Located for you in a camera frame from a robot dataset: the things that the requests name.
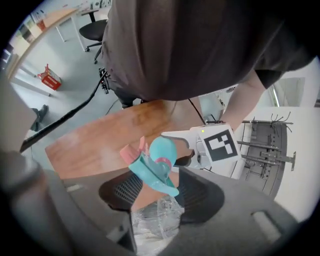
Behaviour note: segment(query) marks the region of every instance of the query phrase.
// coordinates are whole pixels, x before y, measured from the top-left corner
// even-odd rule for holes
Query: plastic wrap
[[[168,195],[133,212],[131,219],[137,255],[159,254],[179,232],[183,213],[184,208]]]

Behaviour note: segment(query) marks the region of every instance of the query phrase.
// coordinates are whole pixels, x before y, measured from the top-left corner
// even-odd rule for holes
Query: cardboard box
[[[38,74],[38,77],[41,79],[42,83],[56,91],[61,85],[60,77],[49,68],[48,64],[44,68],[45,71]]]

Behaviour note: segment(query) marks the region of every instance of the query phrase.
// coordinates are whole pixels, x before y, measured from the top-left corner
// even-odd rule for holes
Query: cable
[[[207,171],[209,171],[209,172],[213,173],[213,171],[211,171],[212,166],[210,166],[210,169],[207,169],[207,168],[203,168],[203,169],[205,169],[205,170],[207,170]]]
[[[23,143],[22,143],[21,148],[20,148],[20,153],[22,153],[26,149],[30,148],[33,144],[35,144],[36,142],[41,140],[44,136],[46,136],[47,134],[51,133],[54,129],[56,129],[57,127],[62,125],[65,121],[67,121],[70,118],[72,118],[79,110],[83,109],[93,99],[93,97],[95,96],[95,94],[96,94],[96,92],[97,92],[97,90],[99,88],[99,85],[103,81],[103,79],[106,76],[106,74],[107,74],[107,71],[103,73],[103,75],[101,76],[97,86],[94,88],[94,90],[91,93],[90,97],[86,101],[84,101],[82,104],[80,104],[76,108],[70,110],[68,113],[66,113],[63,117],[61,117],[57,121],[49,124],[48,126],[44,127],[40,131],[38,131],[36,134],[34,134],[34,135],[30,136],[29,138],[25,139],[23,141]]]
[[[112,103],[111,107],[108,109],[108,111],[105,113],[105,115],[107,115],[110,110],[112,109],[112,107],[114,106],[114,104],[116,104],[116,102],[118,101],[119,99],[117,99],[114,103]]]
[[[211,114],[211,116],[212,116],[213,120],[216,122],[217,120],[215,119],[214,115],[213,115],[213,114]]]
[[[195,104],[191,101],[191,99],[188,98],[188,100],[190,101],[191,105],[194,107],[195,111],[197,112],[198,116],[200,117],[202,123],[204,125],[206,125],[205,120],[203,119],[203,117],[201,116],[200,112],[198,111],[198,109],[196,108]]]

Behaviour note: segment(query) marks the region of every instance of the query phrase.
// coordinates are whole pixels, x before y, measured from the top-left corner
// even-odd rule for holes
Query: office chair
[[[90,19],[91,19],[91,23],[80,28],[79,33],[86,39],[98,41],[96,43],[88,45],[85,49],[86,52],[90,51],[90,47],[102,45],[102,39],[103,39],[105,28],[106,28],[106,25],[108,22],[107,19],[102,19],[102,20],[96,21],[95,17],[94,17],[94,12],[96,12],[96,11],[97,10],[89,10],[89,11],[83,12],[81,14],[82,16],[89,14]],[[94,61],[93,61],[94,64],[97,64],[97,62],[98,62],[97,57],[101,53],[101,50],[102,50],[102,46],[99,48],[96,55],[94,56]]]

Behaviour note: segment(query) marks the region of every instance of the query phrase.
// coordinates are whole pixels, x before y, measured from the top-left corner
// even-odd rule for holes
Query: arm
[[[230,124],[235,131],[244,118],[255,108],[265,90],[256,72],[252,71],[249,79],[240,83],[233,91],[221,120]]]

